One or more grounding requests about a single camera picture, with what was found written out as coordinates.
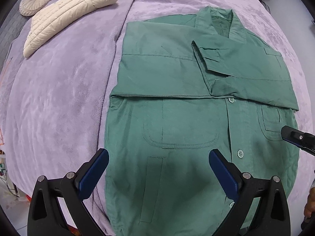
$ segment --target person's hand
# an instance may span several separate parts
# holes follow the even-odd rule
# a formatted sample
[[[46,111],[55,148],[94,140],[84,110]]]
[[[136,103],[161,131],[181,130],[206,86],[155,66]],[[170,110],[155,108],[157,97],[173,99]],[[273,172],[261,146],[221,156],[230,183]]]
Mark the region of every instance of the person's hand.
[[[304,208],[304,216],[310,218],[312,212],[315,212],[315,187],[310,190],[310,194],[308,195],[308,203]]]

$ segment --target metal screw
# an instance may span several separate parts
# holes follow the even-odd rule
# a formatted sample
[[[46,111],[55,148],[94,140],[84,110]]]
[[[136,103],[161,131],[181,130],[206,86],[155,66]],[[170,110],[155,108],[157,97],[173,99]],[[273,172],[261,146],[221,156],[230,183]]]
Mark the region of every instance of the metal screw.
[[[273,180],[274,180],[275,182],[277,182],[277,183],[280,182],[280,178],[279,178],[278,176],[274,176],[274,177],[273,177]]]
[[[71,178],[73,178],[74,177],[74,172],[69,172],[68,174],[67,174],[67,178],[68,179],[71,179]]]
[[[41,181],[43,181],[44,179],[45,179],[45,176],[39,176],[38,179],[37,179],[37,181],[38,181],[38,182],[41,182]]]
[[[251,175],[248,172],[243,173],[243,178],[250,179]]]

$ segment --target floor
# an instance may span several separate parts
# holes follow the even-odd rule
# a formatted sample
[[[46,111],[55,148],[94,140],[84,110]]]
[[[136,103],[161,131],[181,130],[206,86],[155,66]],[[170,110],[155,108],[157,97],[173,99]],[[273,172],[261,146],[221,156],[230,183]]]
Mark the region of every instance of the floor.
[[[302,65],[313,114],[315,127],[315,25],[312,17],[300,0],[264,0],[270,7],[271,15],[281,27]],[[29,202],[25,197],[11,195],[0,181],[0,204],[13,226],[21,236],[27,236]]]
[[[27,217],[30,207],[26,197],[12,195],[3,180],[0,180],[0,205],[21,236],[27,236]]]

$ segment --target cable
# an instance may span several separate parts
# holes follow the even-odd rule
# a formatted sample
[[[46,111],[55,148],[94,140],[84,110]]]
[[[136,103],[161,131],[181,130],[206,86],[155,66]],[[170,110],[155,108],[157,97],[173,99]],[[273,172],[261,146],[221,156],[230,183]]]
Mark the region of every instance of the cable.
[[[7,180],[7,173],[5,173],[5,178],[4,178],[4,176],[0,176],[0,178],[4,179],[4,181],[6,181]]]
[[[269,8],[269,6],[268,6],[265,2],[263,2],[263,1],[261,1],[261,4],[265,7],[266,11],[268,11],[269,14],[270,14],[270,8]]]
[[[9,191],[12,195],[14,195],[15,197],[19,198],[18,195],[15,195],[13,192],[11,192],[11,191],[15,191],[15,190],[14,190],[14,189],[10,189],[9,186],[7,185],[7,182],[6,182],[3,178],[1,178],[1,180],[2,180],[2,181],[5,183],[5,185],[7,186],[8,191]]]

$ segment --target green work jacket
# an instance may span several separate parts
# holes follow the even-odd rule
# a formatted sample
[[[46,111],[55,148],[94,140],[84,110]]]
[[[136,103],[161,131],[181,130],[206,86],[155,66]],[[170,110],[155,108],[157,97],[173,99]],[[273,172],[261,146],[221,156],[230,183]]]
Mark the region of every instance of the green work jacket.
[[[215,148],[241,172],[279,176],[288,196],[299,150],[280,131],[297,128],[296,110],[281,54],[233,10],[128,23],[105,135],[116,234],[211,236],[233,206],[208,163]]]

